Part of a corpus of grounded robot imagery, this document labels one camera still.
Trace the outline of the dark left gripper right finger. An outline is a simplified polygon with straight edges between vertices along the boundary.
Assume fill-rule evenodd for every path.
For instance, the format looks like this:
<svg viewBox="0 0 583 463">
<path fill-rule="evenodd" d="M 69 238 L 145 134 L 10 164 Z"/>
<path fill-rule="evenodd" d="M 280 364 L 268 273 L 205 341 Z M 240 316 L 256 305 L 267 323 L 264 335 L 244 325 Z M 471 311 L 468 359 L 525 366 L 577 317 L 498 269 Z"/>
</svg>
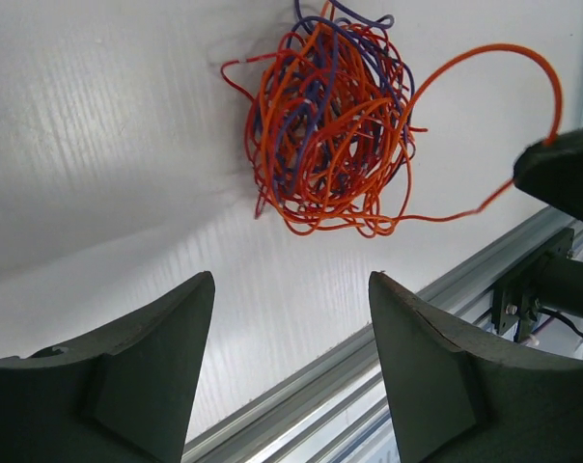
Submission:
<svg viewBox="0 0 583 463">
<path fill-rule="evenodd" d="M 369 279 L 403 462 L 583 462 L 583 360 L 520 345 Z"/>
</svg>

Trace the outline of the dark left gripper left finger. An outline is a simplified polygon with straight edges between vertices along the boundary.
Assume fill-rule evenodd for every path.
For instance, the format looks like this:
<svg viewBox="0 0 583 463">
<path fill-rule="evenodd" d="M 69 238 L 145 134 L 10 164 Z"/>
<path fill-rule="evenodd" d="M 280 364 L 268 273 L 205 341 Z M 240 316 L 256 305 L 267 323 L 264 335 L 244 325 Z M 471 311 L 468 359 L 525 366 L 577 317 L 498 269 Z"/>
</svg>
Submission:
<svg viewBox="0 0 583 463">
<path fill-rule="evenodd" d="M 0 359 L 0 462 L 180 461 L 214 295 L 204 271 L 89 333 Z"/>
</svg>

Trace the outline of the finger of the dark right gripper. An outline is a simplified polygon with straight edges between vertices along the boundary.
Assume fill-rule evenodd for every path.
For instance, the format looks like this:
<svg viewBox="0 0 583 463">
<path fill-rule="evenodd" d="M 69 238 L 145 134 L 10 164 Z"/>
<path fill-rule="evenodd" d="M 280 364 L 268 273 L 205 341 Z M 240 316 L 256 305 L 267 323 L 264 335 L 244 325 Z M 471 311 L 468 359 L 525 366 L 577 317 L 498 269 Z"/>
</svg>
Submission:
<svg viewBox="0 0 583 463">
<path fill-rule="evenodd" d="M 583 222 L 583 128 L 538 142 L 516 159 L 514 186 Z"/>
</svg>

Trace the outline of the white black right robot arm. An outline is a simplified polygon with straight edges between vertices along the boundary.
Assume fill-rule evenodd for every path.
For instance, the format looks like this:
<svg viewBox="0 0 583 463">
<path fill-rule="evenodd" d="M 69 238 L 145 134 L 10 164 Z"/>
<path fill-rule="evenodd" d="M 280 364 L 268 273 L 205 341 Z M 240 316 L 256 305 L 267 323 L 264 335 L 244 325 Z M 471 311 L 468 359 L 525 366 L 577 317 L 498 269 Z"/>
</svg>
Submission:
<svg viewBox="0 0 583 463">
<path fill-rule="evenodd" d="M 583 222 L 583 128 L 529 146 L 514 163 L 514 186 Z M 558 252 L 535 265 L 530 285 L 541 310 L 583 318 L 583 262 Z"/>
</svg>

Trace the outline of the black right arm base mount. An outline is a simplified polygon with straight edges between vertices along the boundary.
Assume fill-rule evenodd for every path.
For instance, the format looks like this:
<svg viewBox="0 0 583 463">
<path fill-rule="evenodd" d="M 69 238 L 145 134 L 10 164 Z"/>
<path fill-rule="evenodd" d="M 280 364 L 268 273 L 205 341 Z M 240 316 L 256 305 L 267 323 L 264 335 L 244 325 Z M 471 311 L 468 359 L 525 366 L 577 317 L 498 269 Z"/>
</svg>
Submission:
<svg viewBox="0 0 583 463">
<path fill-rule="evenodd" d="M 574 229 L 562 228 L 510 266 L 493 285 L 491 323 L 497 335 L 515 327 L 514 340 L 523 341 L 538 320 L 537 283 L 553 258 L 566 258 L 572 249 Z"/>
</svg>

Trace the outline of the aluminium extrusion rail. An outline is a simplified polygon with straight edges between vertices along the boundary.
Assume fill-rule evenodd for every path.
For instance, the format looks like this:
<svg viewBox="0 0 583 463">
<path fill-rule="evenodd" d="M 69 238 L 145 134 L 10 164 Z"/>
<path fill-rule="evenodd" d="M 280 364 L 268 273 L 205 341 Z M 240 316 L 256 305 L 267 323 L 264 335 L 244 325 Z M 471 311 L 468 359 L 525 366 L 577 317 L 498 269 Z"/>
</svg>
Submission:
<svg viewBox="0 0 583 463">
<path fill-rule="evenodd" d="M 488 329 L 490 288 L 562 228 L 583 223 L 545 209 L 421 290 L 423 299 Z M 318 358 L 184 447 L 184 462 L 396 462 L 399 459 L 371 327 Z"/>
</svg>

